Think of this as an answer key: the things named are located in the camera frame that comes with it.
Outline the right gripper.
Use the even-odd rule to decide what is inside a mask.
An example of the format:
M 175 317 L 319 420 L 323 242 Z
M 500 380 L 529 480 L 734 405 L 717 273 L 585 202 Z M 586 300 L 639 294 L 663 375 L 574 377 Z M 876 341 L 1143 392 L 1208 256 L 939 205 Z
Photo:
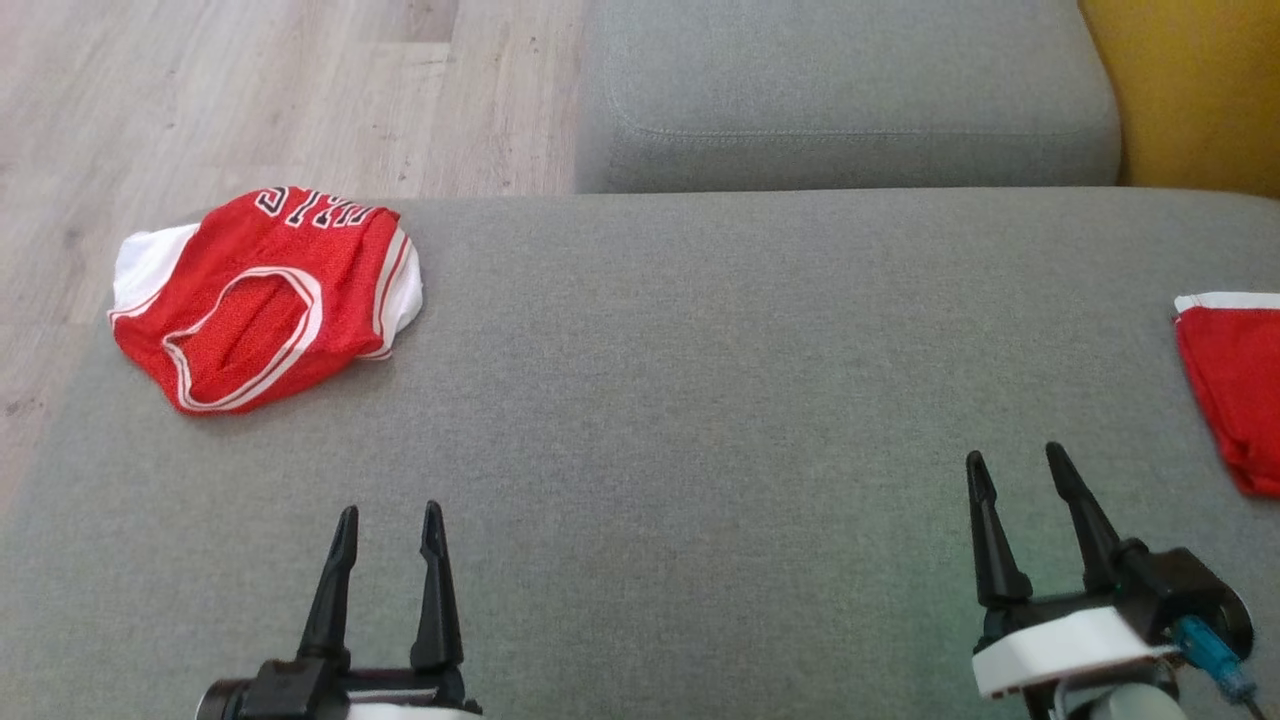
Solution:
M 1120 538 L 1065 447 L 1044 446 L 1059 497 L 1068 505 L 1087 592 L 1117 584 L 1112 553 Z M 997 492 L 980 451 L 966 456 L 972 547 L 979 606 L 1002 609 L 1030 600 L 996 509 Z M 1033 623 L 975 652 L 980 696 L 1060 689 L 1068 680 L 1115 680 L 1140 664 L 1178 660 L 1210 676 L 1224 700 L 1253 700 L 1245 670 L 1253 647 L 1251 616 L 1239 594 L 1185 547 L 1152 553 L 1140 542 L 1117 551 L 1120 583 L 1087 609 Z

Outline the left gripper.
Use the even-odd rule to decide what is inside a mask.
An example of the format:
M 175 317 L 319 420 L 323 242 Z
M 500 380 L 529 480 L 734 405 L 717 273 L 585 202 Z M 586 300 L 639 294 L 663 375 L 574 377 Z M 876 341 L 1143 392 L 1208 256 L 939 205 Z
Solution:
M 442 506 L 426 505 L 420 555 L 426 564 L 411 669 L 348 667 L 349 575 L 358 557 L 358 507 L 342 510 L 303 625 L 297 657 L 268 660 L 252 678 L 212 683 L 198 719 L 481 719 L 468 698 L 451 555 Z

